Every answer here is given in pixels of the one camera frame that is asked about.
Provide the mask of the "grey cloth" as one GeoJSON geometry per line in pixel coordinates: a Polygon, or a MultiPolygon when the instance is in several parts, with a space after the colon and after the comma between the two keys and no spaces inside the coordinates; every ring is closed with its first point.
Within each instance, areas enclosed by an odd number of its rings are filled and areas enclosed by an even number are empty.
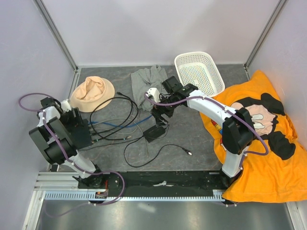
{"type": "Polygon", "coordinates": [[[150,104],[144,98],[145,92],[150,88],[157,88],[159,92],[166,93],[162,87],[162,82],[167,79],[167,73],[164,68],[154,65],[150,68],[139,69],[131,73],[132,94],[138,108],[144,111],[151,111],[153,104],[150,104]]]}

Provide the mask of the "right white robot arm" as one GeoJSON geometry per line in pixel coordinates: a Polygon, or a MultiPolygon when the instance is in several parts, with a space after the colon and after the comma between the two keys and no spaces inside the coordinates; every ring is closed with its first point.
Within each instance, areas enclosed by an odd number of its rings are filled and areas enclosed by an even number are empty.
{"type": "Polygon", "coordinates": [[[162,86],[166,96],[161,95],[157,88],[150,88],[144,94],[145,99],[153,104],[151,113],[156,121],[165,122],[163,115],[171,117],[176,107],[184,105],[204,114],[221,127],[226,157],[219,181],[222,187],[232,188],[241,171],[243,152],[255,137],[249,111],[226,106],[205,95],[193,84],[182,85],[174,76],[165,80],[162,86]]]}

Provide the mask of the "black network switch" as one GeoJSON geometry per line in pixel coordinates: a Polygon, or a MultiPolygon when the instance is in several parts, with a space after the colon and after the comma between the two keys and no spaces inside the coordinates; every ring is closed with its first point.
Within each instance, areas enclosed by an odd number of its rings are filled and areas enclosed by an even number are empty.
{"type": "Polygon", "coordinates": [[[87,119],[83,119],[80,123],[75,124],[72,128],[71,135],[73,137],[73,143],[78,150],[93,144],[87,119]]]}

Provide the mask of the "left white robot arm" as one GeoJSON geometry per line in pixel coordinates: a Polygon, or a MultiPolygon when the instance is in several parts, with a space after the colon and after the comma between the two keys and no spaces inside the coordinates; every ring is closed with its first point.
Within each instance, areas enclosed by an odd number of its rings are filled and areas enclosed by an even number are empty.
{"type": "Polygon", "coordinates": [[[105,176],[99,167],[79,153],[93,144],[88,120],[68,100],[60,102],[46,97],[40,102],[39,123],[29,131],[29,136],[43,157],[50,164],[64,164],[76,171],[79,176],[75,179],[81,183],[94,188],[104,186],[105,176]]]}

